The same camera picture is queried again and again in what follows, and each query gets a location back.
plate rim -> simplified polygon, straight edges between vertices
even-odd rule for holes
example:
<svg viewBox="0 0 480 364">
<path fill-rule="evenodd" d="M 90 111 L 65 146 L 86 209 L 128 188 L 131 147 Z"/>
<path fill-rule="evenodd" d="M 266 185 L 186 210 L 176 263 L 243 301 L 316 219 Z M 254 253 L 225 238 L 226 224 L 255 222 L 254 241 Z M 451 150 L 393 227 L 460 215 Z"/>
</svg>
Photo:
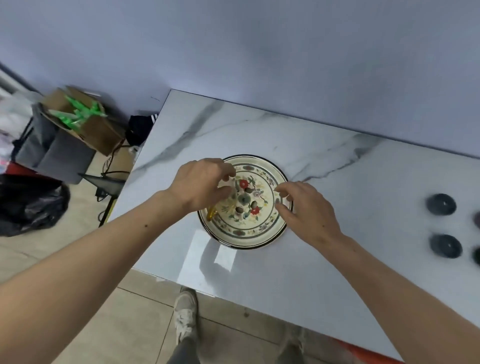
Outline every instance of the plate rim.
<svg viewBox="0 0 480 364">
<path fill-rule="evenodd" d="M 257 159 L 261 159 L 261 160 L 264 160 L 265 162 L 268 162 L 270 163 L 272 166 L 274 166 L 276 168 L 276 170 L 280 173 L 280 175 L 284 178 L 285 182 L 288 182 L 288 178 L 287 176 L 285 175 L 285 173 L 283 173 L 283 171 L 275 164 L 273 163 L 272 161 L 268 160 L 267 158 L 263 158 L 263 157 L 260 157 L 260 156 L 256 156 L 254 154 L 235 154 L 233 156 L 229 156 L 229 157 L 226 157 L 226 158 L 223 158 L 223 161 L 224 162 L 227 162 L 229 161 L 230 159 L 233 159 L 233 158 L 238 158 L 238 157 L 253 157 L 253 158 L 257 158 Z M 293 212 L 293 201 L 290 202 L 290 208 L 289 208 L 290 211 Z M 251 250 L 251 249 L 257 249 L 257 248 L 261 248 L 262 246 L 265 246 L 267 244 L 270 244 L 272 241 L 274 241 L 276 238 L 278 238 L 286 229 L 287 229 L 287 223 L 285 221 L 283 221 L 283 226 L 281 227 L 281 229 L 274 235 L 272 236 L 270 239 L 268 239 L 266 242 L 263 242 L 263 243 L 260 243 L 260 244 L 257 244 L 257 245 L 253 245 L 253 246 L 237 246 L 237 245 L 232 245 L 226 241 L 224 241 L 223 239 L 215 236 L 213 234 L 213 232 L 210 230 L 210 228 L 206 225 L 206 223 L 204 222 L 204 219 L 202 217 L 202 214 L 200 212 L 201 210 L 198 210 L 197 211 L 197 215 L 198 215 L 198 219 L 200 220 L 200 223 L 202 224 L 202 226 L 204 227 L 204 229 L 206 230 L 206 232 L 208 232 L 208 234 L 214 238 L 215 240 L 217 240 L 219 243 L 225 245 L 225 246 L 228 246 L 229 248 L 232 248 L 232 249 L 239 249 L 239 250 Z"/>
</svg>

floor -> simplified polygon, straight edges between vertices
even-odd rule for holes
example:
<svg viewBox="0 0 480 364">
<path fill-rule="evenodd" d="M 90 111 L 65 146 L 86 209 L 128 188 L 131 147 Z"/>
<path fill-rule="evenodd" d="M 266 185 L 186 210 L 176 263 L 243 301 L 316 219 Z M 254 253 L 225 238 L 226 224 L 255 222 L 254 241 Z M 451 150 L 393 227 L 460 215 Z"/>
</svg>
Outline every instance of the floor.
<svg viewBox="0 0 480 364">
<path fill-rule="evenodd" d="M 98 154 L 89 172 L 99 173 Z M 0 281 L 5 281 L 98 227 L 107 205 L 86 181 L 71 186 L 68 211 L 58 224 L 12 238 L 0 238 Z M 180 286 L 131 270 L 55 364 L 163 364 L 175 348 L 173 304 Z M 268 315 L 198 294 L 203 364 L 274 363 L 285 323 Z M 360 363 L 331 338 L 309 332 L 307 364 Z"/>
</svg>

marble tabletop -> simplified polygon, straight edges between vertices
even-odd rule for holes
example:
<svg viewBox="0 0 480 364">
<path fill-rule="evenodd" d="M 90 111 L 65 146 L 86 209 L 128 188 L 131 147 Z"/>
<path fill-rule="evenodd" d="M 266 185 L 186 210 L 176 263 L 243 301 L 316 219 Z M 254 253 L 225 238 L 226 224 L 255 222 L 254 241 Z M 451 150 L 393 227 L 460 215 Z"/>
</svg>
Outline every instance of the marble tabletop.
<svg viewBox="0 0 480 364">
<path fill-rule="evenodd" d="M 480 326 L 480 161 L 172 90 L 110 220 L 167 188 L 183 163 L 254 154 L 290 180 L 308 181 L 335 207 L 345 234 Z M 425 198 L 451 195 L 457 211 L 430 214 Z M 428 244 L 448 233 L 463 255 Z M 272 244 L 220 245 L 196 213 L 167 229 L 135 268 L 397 359 L 399 354 L 341 274 L 289 229 Z"/>
</svg>

human hand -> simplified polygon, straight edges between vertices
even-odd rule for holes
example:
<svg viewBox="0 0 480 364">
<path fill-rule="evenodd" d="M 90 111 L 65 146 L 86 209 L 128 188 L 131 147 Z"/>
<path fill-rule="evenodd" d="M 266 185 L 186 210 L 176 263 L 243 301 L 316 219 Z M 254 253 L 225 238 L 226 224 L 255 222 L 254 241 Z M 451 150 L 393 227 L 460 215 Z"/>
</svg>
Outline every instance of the human hand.
<svg viewBox="0 0 480 364">
<path fill-rule="evenodd" d="M 218 188 L 220 180 L 235 177 L 235 168 L 220 158 L 193 160 L 181 166 L 167 189 L 185 208 L 185 213 L 214 206 L 227 198 L 232 188 Z"/>
<path fill-rule="evenodd" d="M 280 203 L 275 207 L 300 239 L 317 250 L 345 240 L 332 205 L 311 184 L 283 182 L 275 190 L 280 192 L 280 196 L 295 202 L 296 213 Z"/>
</svg>

white sneaker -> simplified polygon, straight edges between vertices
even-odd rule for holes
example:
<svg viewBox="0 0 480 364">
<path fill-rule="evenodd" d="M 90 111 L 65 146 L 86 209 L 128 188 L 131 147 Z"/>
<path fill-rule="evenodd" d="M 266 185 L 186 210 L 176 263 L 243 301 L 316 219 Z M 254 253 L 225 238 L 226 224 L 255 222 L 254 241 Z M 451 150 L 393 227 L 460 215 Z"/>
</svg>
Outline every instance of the white sneaker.
<svg viewBox="0 0 480 364">
<path fill-rule="evenodd" d="M 197 312 L 198 303 L 195 291 L 183 287 L 175 300 L 175 308 L 173 309 L 175 329 L 177 330 L 177 345 L 184 338 L 197 340 Z"/>
<path fill-rule="evenodd" d="M 285 324 L 285 333 L 280 345 L 280 352 L 283 352 L 289 345 L 298 346 L 303 354 L 305 342 L 307 341 L 307 332 L 304 328 L 293 324 Z"/>
</svg>

